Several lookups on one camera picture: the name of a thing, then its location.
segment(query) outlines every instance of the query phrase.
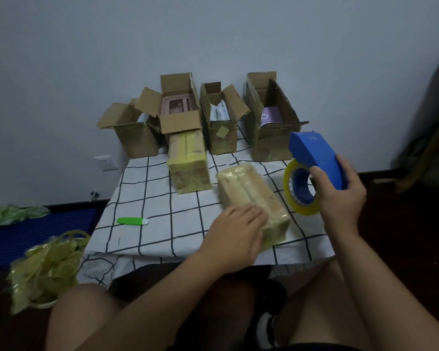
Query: sticker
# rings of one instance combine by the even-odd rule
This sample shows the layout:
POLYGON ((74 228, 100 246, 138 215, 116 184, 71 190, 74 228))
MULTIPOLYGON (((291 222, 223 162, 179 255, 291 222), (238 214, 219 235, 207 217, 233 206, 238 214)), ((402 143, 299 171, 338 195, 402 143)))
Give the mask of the sticker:
POLYGON ((224 137, 226 136, 226 134, 228 134, 229 129, 222 126, 216 133, 217 136, 219 136, 221 139, 224 139, 224 137))

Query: tablecloth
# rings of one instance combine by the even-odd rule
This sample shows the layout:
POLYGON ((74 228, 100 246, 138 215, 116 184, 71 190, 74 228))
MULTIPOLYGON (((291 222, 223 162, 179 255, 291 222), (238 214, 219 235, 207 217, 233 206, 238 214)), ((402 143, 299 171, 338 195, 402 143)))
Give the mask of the tablecloth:
POLYGON ((216 173, 243 162, 257 169, 292 218, 286 240, 259 254, 255 264, 275 265, 273 273, 279 275, 332 257, 333 248, 320 214, 302 216, 292 211, 284 199, 283 172, 288 161, 252 161, 242 124, 237 133, 236 153, 207 153, 213 184, 210 190, 178 195, 166 165, 166 147, 160 148, 158 156, 131 159, 85 249, 77 274, 79 282, 108 287, 114 278, 139 267, 179 262, 197 251, 222 211, 216 173), (148 218, 149 224, 117 224, 121 217, 148 218))

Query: cardboard box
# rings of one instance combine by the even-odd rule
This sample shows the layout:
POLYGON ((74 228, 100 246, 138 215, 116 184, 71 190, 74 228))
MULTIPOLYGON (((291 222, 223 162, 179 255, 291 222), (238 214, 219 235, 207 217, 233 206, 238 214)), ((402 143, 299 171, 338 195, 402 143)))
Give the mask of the cardboard box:
POLYGON ((249 107, 240 98, 233 85, 229 85, 222 91, 221 82, 202 84, 200 103, 204 114, 203 119, 206 122, 210 153, 213 155, 235 153, 237 151, 237 121, 250 112, 249 107), (231 120, 211 121, 211 105, 217 106, 221 100, 226 103, 231 120))
POLYGON ((251 112, 245 117, 245 123, 254 161, 292 159, 288 149, 289 135, 309 123, 299 121, 276 79, 276 71, 247 74, 245 102, 251 112), (272 106, 278 107, 283 122, 260 126, 263 108, 272 106))
POLYGON ((162 75, 160 78, 162 94, 151 88, 144 88, 135 102, 134 111, 144 112, 155 118, 158 121, 159 130, 162 134, 201 129, 199 96, 197 95, 197 90, 193 83, 192 73, 185 72, 182 74, 162 75), (195 101, 191 106, 191 110, 163 115, 163 99, 167 96, 180 94, 193 95, 195 101))
POLYGON ((201 130, 171 135, 167 164, 178 194, 212 188, 201 130))
POLYGON ((142 113, 133 111, 134 102, 132 99, 128 105, 112 103, 102 114, 97 126, 100 129, 113 128, 130 159, 157 156, 161 138, 153 129, 154 119, 143 114, 145 120, 137 122, 142 113))
POLYGON ((262 250, 285 240, 290 215, 252 165, 228 168, 218 172, 217 177, 219 196, 225 207, 253 203, 268 213, 268 221, 261 229, 262 250))

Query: blue crate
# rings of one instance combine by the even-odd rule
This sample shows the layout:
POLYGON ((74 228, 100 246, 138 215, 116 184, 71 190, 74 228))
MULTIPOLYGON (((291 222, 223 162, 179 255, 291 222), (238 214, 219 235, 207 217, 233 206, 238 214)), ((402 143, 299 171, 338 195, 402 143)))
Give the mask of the blue crate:
POLYGON ((23 257, 26 250, 46 242, 51 236, 76 229, 88 233, 95 214, 95 208, 82 209, 0 226, 0 267, 23 257))

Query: electrical outlet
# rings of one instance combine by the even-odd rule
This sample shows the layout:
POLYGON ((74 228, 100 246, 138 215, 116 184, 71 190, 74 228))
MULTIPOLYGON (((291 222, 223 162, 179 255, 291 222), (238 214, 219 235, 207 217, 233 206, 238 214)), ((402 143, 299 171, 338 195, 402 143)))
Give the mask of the electrical outlet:
POLYGON ((96 156, 94 159, 98 163, 101 171, 112 171, 119 169, 110 156, 96 156))

